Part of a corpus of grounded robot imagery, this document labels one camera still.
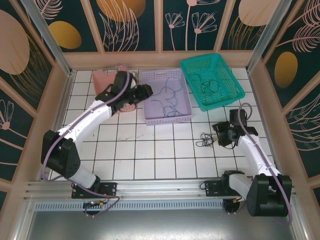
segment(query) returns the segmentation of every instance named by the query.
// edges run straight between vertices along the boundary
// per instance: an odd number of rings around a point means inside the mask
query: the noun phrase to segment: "plastic basket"
[[[180,66],[202,111],[245,97],[245,91],[217,53],[183,60]]]
[[[147,125],[190,121],[192,107],[186,79],[180,68],[143,71],[140,80],[153,90],[153,95],[143,101]]]

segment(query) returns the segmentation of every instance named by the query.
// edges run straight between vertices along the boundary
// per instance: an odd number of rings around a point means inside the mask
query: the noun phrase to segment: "tangled black cable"
[[[211,79],[207,81],[202,81],[202,78],[199,74],[195,73],[195,76],[198,76],[200,82],[201,82],[201,91],[206,96],[212,96],[213,94],[216,94],[220,90],[220,84],[217,80]]]
[[[214,147],[214,142],[217,140],[216,134],[210,134],[210,133],[201,133],[200,135],[201,141],[197,141],[195,145],[198,147]]]

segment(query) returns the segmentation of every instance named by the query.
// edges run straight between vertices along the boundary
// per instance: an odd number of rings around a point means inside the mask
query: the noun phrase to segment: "flower illustration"
[[[7,106],[3,99],[0,100],[0,129],[8,130],[10,121],[14,114],[15,105],[8,101]]]
[[[199,12],[192,14],[191,18],[195,32],[194,50],[197,50],[198,34],[209,33],[217,30],[217,25],[214,24],[216,22],[214,15],[214,13],[203,13],[199,18]]]
[[[170,28],[172,47],[173,47],[173,50],[175,51],[176,49],[174,44],[174,38],[172,35],[172,29],[183,27],[185,25],[185,21],[183,21],[183,17],[181,16],[181,13],[173,13],[172,16],[170,13],[167,13],[165,15],[165,20],[168,23],[168,26]]]
[[[218,2],[220,2],[220,0],[186,0],[186,3],[191,7],[196,5],[216,4]]]

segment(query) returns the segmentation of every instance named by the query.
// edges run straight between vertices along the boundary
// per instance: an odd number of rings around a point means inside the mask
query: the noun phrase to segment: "blue cord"
[[[174,80],[178,80],[180,83],[180,89],[179,90],[173,90],[171,87],[167,86],[167,83],[169,81],[169,79],[174,79]],[[168,90],[172,91],[172,97],[170,98],[165,98],[165,103],[163,104],[160,100],[151,100],[151,102],[158,102],[161,104],[162,108],[163,108],[163,117],[164,118],[171,118],[171,117],[179,117],[179,116],[183,116],[183,114],[181,112],[179,112],[176,109],[176,106],[178,105],[178,99],[176,98],[176,92],[179,92],[180,90],[182,90],[182,85],[180,82],[179,78],[174,78],[174,77],[169,77],[166,81],[165,81],[165,85],[164,87],[160,90],[160,92],[158,94],[154,94],[152,95],[152,97],[156,97],[159,94],[162,93],[162,91],[165,89],[165,93],[168,93]]]

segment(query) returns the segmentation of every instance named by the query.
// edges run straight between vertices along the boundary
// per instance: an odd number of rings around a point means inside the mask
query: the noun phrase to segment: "purple cable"
[[[123,89],[112,99],[106,101],[106,102],[103,102],[97,106],[95,106],[91,111],[88,111],[86,114],[84,114],[82,117],[80,117],[74,124],[72,124],[69,129],[67,131],[65,131],[61,136],[59,136],[57,138],[57,140],[55,140],[55,142],[51,145],[51,147],[49,148],[48,152],[46,153],[45,155],[45,158],[44,158],[44,161],[43,161],[43,167],[42,167],[42,178],[45,182],[53,182],[59,178],[61,178],[62,176],[57,176],[55,177],[54,179],[51,179],[49,180],[47,177],[46,177],[46,166],[47,166],[47,163],[48,163],[48,160],[49,160],[49,156],[50,154],[52,153],[53,149],[55,148],[55,146],[72,130],[75,128],[75,126],[77,126],[83,119],[85,119],[89,114],[91,114],[92,112],[94,112],[95,110],[105,106],[105,105],[108,105],[109,103],[112,103],[113,101],[117,100],[127,89],[127,87],[129,86],[129,82],[130,82],[130,73],[129,73],[129,70],[127,68],[126,65],[124,64],[118,64],[117,65],[117,69],[119,68],[119,66],[123,66],[126,70],[126,82],[125,82],[125,85],[123,87]],[[76,184],[79,188],[85,190],[86,192],[92,194],[92,195],[96,195],[96,196],[99,196],[99,197],[102,197],[102,198],[117,198],[117,200],[111,204],[107,209],[103,210],[103,211],[100,211],[99,213],[97,213],[95,216],[97,215],[101,215],[105,212],[107,212],[110,208],[112,208],[119,200],[120,200],[120,197],[118,196],[113,196],[113,195],[104,195],[104,194],[99,194],[99,193],[96,193],[96,192],[93,192],[93,191],[90,191],[89,189],[85,188],[84,186],[80,185],[80,184],[77,184],[76,182],[66,178],[68,181],[70,181],[71,183],[73,184]]]
[[[285,193],[285,190],[284,190],[284,188],[281,186],[281,183],[279,182],[279,180],[278,180],[275,172],[271,169],[271,166],[270,166],[268,160],[266,159],[263,151],[261,150],[261,148],[259,147],[259,145],[257,145],[257,142],[253,139],[253,137],[250,136],[249,132],[246,130],[244,124],[243,124],[242,121],[241,121],[241,118],[240,118],[240,110],[242,109],[242,106],[245,106],[245,105],[247,105],[247,106],[250,107],[250,115],[249,115],[248,119],[251,117],[252,112],[253,112],[252,106],[251,106],[249,103],[244,102],[244,103],[242,103],[242,104],[240,105],[240,107],[239,107],[239,109],[238,109],[238,119],[239,119],[240,126],[241,126],[241,128],[243,129],[243,131],[245,132],[245,134],[248,136],[248,138],[249,138],[249,139],[253,142],[253,144],[257,147],[256,149],[257,149],[258,152],[260,153],[260,155],[261,155],[264,163],[266,164],[267,168],[269,169],[270,173],[272,174],[272,176],[273,176],[276,184],[278,185],[278,187],[279,187],[279,189],[280,189],[280,192],[282,193],[282,196],[283,196],[283,198],[284,198],[286,207],[287,207],[287,209],[288,209],[289,221],[288,221],[288,223],[283,223],[283,222],[279,222],[279,221],[277,221],[277,222],[278,222],[279,224],[284,225],[284,226],[290,226],[290,225],[292,224],[292,219],[293,219],[293,217],[292,217],[292,209],[291,209],[289,200],[288,200],[288,198],[287,198],[287,195],[286,195],[286,193]]]

